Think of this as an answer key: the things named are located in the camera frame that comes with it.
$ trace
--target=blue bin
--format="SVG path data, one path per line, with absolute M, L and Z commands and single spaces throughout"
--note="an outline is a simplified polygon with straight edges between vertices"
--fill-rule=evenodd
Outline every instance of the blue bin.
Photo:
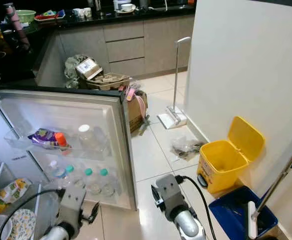
M 247 186 L 242 186 L 209 204 L 219 224 L 231 240 L 246 239 L 246 205 L 253 201 L 256 206 L 261 202 L 258 196 Z M 272 229 L 278 224 L 278 219 L 265 206 L 258 216 L 258 236 Z

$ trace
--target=orange bottle cap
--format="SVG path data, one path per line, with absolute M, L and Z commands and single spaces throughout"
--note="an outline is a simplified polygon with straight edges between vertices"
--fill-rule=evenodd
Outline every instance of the orange bottle cap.
M 59 146 L 62 146 L 62 147 L 67 146 L 66 138 L 62 132 L 56 132 L 54 136 Z

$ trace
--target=white wall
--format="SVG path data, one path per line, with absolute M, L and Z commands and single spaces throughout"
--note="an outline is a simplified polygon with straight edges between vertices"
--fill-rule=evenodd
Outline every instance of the white wall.
M 263 133 L 266 149 L 242 175 L 260 197 L 292 154 L 292 7 L 199 0 L 185 111 L 209 141 L 233 116 Z M 292 236 L 292 172 L 268 206 Z

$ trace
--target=yellow lid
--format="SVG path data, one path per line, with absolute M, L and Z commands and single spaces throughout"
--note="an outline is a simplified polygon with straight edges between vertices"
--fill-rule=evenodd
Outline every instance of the yellow lid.
M 265 143 L 262 134 L 240 116 L 234 117 L 228 139 L 249 162 L 256 160 Z

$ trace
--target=mop handle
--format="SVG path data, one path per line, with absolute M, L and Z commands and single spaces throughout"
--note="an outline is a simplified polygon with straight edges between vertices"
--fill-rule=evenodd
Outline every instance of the mop handle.
M 185 42 L 190 41 L 191 37 L 187 36 L 184 38 L 181 38 L 177 41 L 175 41 L 175 45 L 177 48 L 176 51 L 176 75 L 175 75 L 175 91 L 174 91 L 174 104 L 173 104 L 173 110 L 175 112 L 175 108 L 176 108 L 176 96 L 177 96 L 177 80 L 178 80 L 178 56 L 179 56 L 179 45 Z
M 266 202 L 271 197 L 272 193 L 275 191 L 275 189 L 277 188 L 279 183 L 287 176 L 287 174 L 289 173 L 289 171 L 291 169 L 292 169 L 292 156 L 291 156 L 289 162 L 287 163 L 287 165 L 285 166 L 285 168 L 282 170 L 280 175 L 277 177 L 276 181 L 272 184 L 272 186 L 270 187 L 268 192 L 265 194 L 262 202 L 259 204 L 256 211 L 252 214 L 252 217 L 256 218 L 259 215 L 260 211 L 266 205 Z

